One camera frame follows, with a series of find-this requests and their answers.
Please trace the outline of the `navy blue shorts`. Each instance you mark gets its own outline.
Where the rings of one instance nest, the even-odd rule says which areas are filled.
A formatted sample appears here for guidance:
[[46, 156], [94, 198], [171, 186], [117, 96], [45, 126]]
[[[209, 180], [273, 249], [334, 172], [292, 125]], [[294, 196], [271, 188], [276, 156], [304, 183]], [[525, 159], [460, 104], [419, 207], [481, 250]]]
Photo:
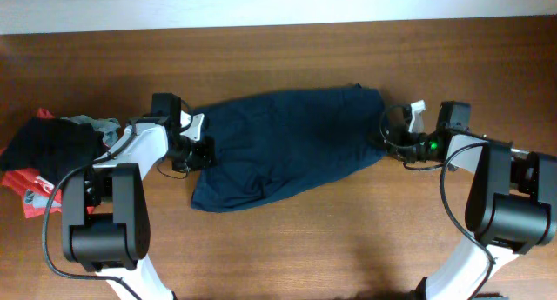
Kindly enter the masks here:
[[377, 163], [372, 143], [385, 109], [361, 85], [284, 90], [198, 108], [209, 122], [215, 166], [202, 170], [191, 207], [247, 210], [336, 182]]

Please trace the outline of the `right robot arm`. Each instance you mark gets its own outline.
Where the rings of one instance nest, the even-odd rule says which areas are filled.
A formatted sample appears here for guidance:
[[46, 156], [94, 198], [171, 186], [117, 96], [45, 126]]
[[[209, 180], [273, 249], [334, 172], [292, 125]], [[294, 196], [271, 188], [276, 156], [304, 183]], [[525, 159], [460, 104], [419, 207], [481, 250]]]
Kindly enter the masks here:
[[[379, 117], [378, 143], [414, 171], [440, 171], [440, 199], [462, 238], [447, 261], [423, 277], [411, 299], [484, 299], [482, 288], [501, 267], [556, 236], [556, 158], [469, 130], [471, 106], [441, 104], [435, 130], [425, 133], [424, 101], [399, 105], [402, 122]], [[453, 214], [446, 193], [450, 170], [473, 174], [465, 221]]]

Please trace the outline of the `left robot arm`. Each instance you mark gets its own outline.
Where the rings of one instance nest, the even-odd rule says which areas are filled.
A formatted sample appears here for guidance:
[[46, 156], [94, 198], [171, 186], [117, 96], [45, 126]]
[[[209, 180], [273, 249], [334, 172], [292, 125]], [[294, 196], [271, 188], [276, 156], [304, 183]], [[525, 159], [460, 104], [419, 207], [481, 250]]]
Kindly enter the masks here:
[[151, 110], [132, 118], [101, 157], [61, 181], [62, 248], [84, 273], [77, 280], [104, 281], [121, 299], [173, 299], [150, 260], [151, 224], [143, 180], [164, 160], [173, 176], [216, 163], [207, 119], [180, 97], [156, 93]]

